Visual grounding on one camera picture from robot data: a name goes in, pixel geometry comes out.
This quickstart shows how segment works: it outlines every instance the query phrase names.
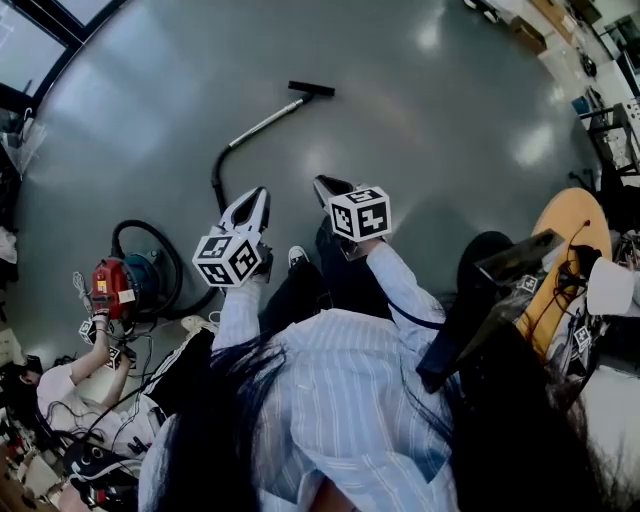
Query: long black hair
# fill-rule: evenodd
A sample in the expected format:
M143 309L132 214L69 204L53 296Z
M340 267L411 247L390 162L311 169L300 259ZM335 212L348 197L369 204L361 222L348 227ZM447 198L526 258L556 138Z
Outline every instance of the long black hair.
M26 364L9 363L2 368L4 401L12 416L29 429L37 427L38 392L36 386L25 384L20 377L28 371L42 375L42 363L36 356L27 356Z
M447 388L460 510L625 510L634 500L589 440L580 401L550 392L556 376L511 323L497 325Z
M266 334L213 353L176 414L150 510L181 510L187 493L209 496L221 509L260 509L254 439L262 404L285 360Z
M180 510L185 496L260 509L254 440L261 407L285 362L264 337L223 349L186 397L169 433L149 511ZM547 392L554 377L513 324L493 329L444 387L453 426L422 408L451 444L460 510L627 509L633 496L607 478L591 449L584 409Z

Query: metal vacuum wand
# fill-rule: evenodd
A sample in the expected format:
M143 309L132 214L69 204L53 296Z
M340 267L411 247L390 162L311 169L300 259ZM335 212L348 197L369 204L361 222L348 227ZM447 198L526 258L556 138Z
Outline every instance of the metal vacuum wand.
M305 103L309 103L316 96L326 96L332 97L335 96L336 90L333 87L325 87L322 85L314 85L307 84L304 82L289 82L289 89L293 89L296 91L302 91L305 94L302 98L297 99L286 105L285 107L278 110L276 113L271 114L264 121L261 121L257 125L255 125L250 130L247 130L242 135L234 139L226 146L222 152L218 155L218 159L216 160L215 165L213 166L213 171L211 173L211 186L216 193L216 198L218 199L218 208L220 209L220 215L223 215L225 210L227 209L227 201L224 196L224 190L222 189L222 181L220 178L220 173L222 170L222 163L227 155L235 148L240 146L243 142L249 140L256 133L264 130L267 126L272 125L278 119L290 114L291 112L295 112L300 106Z

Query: equipment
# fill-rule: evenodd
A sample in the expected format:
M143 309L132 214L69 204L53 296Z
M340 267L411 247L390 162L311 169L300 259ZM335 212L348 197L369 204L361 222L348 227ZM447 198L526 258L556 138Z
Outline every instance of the equipment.
M213 170L211 171L211 186L216 193L216 198L218 199L218 208L220 209L220 214L222 215L224 211L227 209L227 201L224 195L224 189L222 188L222 163L224 159L227 157L231 151L240 146L243 142L246 142L251 137L253 137L256 133L261 132L267 126L272 125L278 119L283 118L287 114L291 114L300 108L302 105L309 103L316 96L326 96L333 97L335 96L336 90L333 87L325 87L322 85L314 85L308 84L304 82L289 82L289 89L293 89L296 91L302 91L305 94L302 98L295 100L285 107L278 110L275 114L270 115L264 121L261 121L257 125L255 125L250 130L244 132L240 137L232 140L228 146L226 146L222 152L218 155L215 165L213 166Z
M120 233L136 227L153 235L162 251L148 254L125 254ZM166 255L174 270L170 290L159 271L158 263ZM170 320L191 315L206 306L215 294L209 290L200 300L184 309L173 309L182 290L183 268L180 256L169 240L156 228L140 220L125 220L113 230L111 256L103 259L93 272L91 301L94 309L108 309L112 320L119 320L129 332L136 323L155 323L158 318Z

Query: wire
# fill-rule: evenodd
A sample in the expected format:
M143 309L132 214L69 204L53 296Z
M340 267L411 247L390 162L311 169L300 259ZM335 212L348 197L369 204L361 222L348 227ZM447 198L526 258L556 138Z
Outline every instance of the wire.
M84 284L84 276L80 272L73 273L73 286L76 290L78 290L78 298L82 301L82 304L84 304L84 309L87 310L87 313L92 313L93 307L91 306L89 295L91 294L93 289L87 292Z

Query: striped shirt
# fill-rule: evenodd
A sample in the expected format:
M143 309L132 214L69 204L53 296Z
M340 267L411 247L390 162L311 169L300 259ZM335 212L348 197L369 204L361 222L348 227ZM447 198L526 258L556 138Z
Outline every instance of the striped shirt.
M367 263L402 310L443 321L439 303L390 246L379 244ZM255 282L229 289L216 349L259 334L259 301ZM393 322L332 309L273 338L287 358L257 434L264 510L308 510L324 476L361 511L457 510L450 447L416 407L417 400L450 425L442 395L427 394L415 372L436 333L391 313ZM144 460L140 510L153 494L170 421Z

